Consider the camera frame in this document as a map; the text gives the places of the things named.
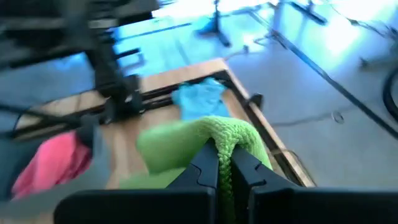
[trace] concrete floor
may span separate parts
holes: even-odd
[[[383,16],[380,9],[372,14],[374,17],[366,19],[390,22],[395,8],[386,8],[383,12],[388,13]],[[279,30],[329,76],[398,130],[381,101],[381,83],[389,68],[367,72],[357,69],[358,56],[382,54],[388,42],[370,31],[349,26],[327,6],[319,6],[317,11],[329,19],[327,26],[304,19],[286,5]],[[287,147],[298,154],[318,185],[389,188],[398,185],[398,177],[394,175],[398,169],[396,139],[291,51],[277,44],[267,47],[254,44],[252,40],[264,35],[266,27],[248,13],[223,17],[222,28],[233,44],[227,49],[216,37],[196,35],[196,26],[187,24],[193,20],[167,17],[120,28],[121,37],[135,35],[135,38],[120,42],[116,50],[140,47],[143,52],[142,57],[133,55],[121,60],[126,74],[147,76],[227,57],[246,44],[251,53],[231,57],[229,66],[248,91],[264,95],[263,113]],[[180,24],[185,25],[142,35]],[[37,105],[89,90],[93,87],[92,78],[93,71],[84,55],[2,72],[1,100],[26,107]],[[341,113],[344,123],[336,123],[331,118],[332,112]],[[11,129],[15,122],[16,116],[0,114],[0,130]]]

